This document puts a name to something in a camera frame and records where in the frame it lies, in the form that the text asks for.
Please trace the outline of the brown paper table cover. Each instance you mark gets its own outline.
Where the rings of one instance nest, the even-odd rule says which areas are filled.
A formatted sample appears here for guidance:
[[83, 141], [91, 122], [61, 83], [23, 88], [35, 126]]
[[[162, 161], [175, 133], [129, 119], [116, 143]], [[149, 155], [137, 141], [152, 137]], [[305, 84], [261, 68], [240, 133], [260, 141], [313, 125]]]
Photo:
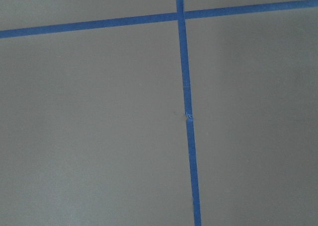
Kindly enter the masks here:
[[318, 0], [0, 0], [3, 226], [315, 226]]

